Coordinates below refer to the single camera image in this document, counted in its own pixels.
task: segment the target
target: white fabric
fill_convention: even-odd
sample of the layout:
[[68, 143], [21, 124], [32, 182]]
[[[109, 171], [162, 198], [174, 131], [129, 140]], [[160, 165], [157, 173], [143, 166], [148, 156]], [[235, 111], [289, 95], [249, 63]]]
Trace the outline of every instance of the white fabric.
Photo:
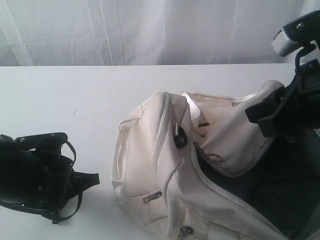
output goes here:
[[318, 0], [0, 0], [0, 66], [281, 63], [275, 34], [318, 9]]
[[[286, 239], [260, 213], [202, 173], [194, 146], [194, 142], [200, 142], [200, 137], [188, 104], [194, 103], [200, 109], [199, 123], [221, 112], [221, 108], [227, 109], [227, 113], [220, 114], [202, 133], [205, 134], [202, 151], [208, 156], [206, 146], [215, 149], [217, 142], [212, 139], [219, 137], [221, 161], [208, 163], [223, 174], [239, 175], [252, 168], [270, 142], [255, 124], [242, 116], [244, 107], [260, 102], [279, 87], [278, 81], [268, 81], [257, 94], [236, 106], [231, 97], [189, 93], [187, 101], [183, 96], [186, 93], [156, 92], [119, 126], [112, 169], [117, 204], [147, 232], [160, 239]], [[177, 123], [188, 139], [188, 144], [182, 148], [174, 143]], [[248, 149], [245, 155], [241, 154], [244, 149]], [[183, 226], [192, 227], [193, 234], [183, 238]]]

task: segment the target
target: white bag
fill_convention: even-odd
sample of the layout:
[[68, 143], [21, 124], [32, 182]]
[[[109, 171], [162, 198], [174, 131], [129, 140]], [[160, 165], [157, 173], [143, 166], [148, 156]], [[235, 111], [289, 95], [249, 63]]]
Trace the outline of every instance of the white bag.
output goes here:
[[[241, 98], [156, 92], [120, 123], [112, 170], [117, 204], [157, 239], [288, 239], [291, 233], [212, 182], [199, 164], [202, 158], [223, 180], [246, 176], [273, 138], [263, 137], [245, 109], [281, 86], [268, 81]], [[306, 231], [319, 239], [319, 231]]]

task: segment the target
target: white backdrop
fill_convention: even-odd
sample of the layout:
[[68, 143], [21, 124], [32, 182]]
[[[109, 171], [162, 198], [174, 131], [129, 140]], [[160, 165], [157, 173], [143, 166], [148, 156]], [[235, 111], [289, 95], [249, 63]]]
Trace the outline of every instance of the white backdrop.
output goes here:
[[292, 62], [271, 40], [319, 0], [0, 0], [0, 66]]

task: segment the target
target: bag opening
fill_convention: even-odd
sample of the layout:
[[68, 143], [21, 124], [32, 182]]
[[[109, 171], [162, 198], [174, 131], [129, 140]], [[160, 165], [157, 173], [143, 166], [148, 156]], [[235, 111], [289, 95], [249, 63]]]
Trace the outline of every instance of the bag opening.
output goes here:
[[197, 152], [202, 172], [260, 212], [286, 237], [305, 240], [320, 229], [320, 138], [310, 129], [296, 142], [277, 137], [260, 161], [238, 177], [214, 170]]

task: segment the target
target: zipper pull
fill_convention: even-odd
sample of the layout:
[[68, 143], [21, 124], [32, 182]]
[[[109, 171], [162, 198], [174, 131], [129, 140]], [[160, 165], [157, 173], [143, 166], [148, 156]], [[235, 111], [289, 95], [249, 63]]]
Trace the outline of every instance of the zipper pull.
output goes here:
[[155, 193], [153, 193], [153, 194], [151, 194], [151, 195], [149, 195], [147, 197], [144, 197], [142, 200], [143, 200], [143, 203], [146, 204], [146, 203], [148, 203], [148, 202], [150, 202], [152, 200], [160, 198], [161, 196], [162, 196], [162, 191], [159, 190], [159, 191], [157, 191], [157, 192], [155, 192]]
[[193, 235], [194, 234], [194, 229], [190, 226], [183, 226], [180, 229], [180, 233], [179, 233], [179, 240], [184, 240], [186, 235]]

